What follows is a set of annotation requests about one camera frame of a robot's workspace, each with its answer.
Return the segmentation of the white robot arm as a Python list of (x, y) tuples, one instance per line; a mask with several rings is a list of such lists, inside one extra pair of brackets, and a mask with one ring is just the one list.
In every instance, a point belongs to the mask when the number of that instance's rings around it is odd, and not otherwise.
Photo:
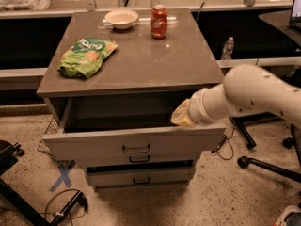
[(222, 83), (195, 92), (173, 112), (171, 122), (183, 127), (214, 124), (226, 117), (272, 113), (301, 127), (301, 88), (265, 69), (240, 65)]

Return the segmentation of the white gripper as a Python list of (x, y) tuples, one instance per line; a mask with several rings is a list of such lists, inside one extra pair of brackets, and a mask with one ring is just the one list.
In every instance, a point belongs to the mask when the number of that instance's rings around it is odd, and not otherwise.
[(205, 109), (204, 96), (208, 89), (195, 92), (190, 100), (184, 100), (172, 113), (171, 122), (182, 127), (195, 127), (215, 123)]

